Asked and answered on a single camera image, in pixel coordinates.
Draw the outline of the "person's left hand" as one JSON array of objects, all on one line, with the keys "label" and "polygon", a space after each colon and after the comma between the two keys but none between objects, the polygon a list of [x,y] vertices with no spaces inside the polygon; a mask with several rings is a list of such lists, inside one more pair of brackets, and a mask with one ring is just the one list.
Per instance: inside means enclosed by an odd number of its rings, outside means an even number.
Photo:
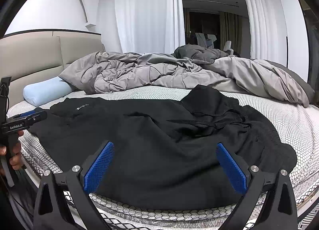
[{"label": "person's left hand", "polygon": [[[19,132],[17,132],[17,134],[18,134],[18,137],[20,137],[20,136],[24,135],[24,132],[19,131]],[[1,156],[5,156],[7,153],[7,148],[3,144],[1,144],[1,151],[0,152],[1,152]],[[21,169],[23,166],[23,162],[22,162],[22,155],[21,155],[21,143],[19,140],[16,144],[14,144],[12,147],[10,147],[9,152],[12,153],[11,158],[9,160],[12,168],[15,171]],[[1,166],[1,175],[5,175],[5,171],[4,171],[2,166]]]}]

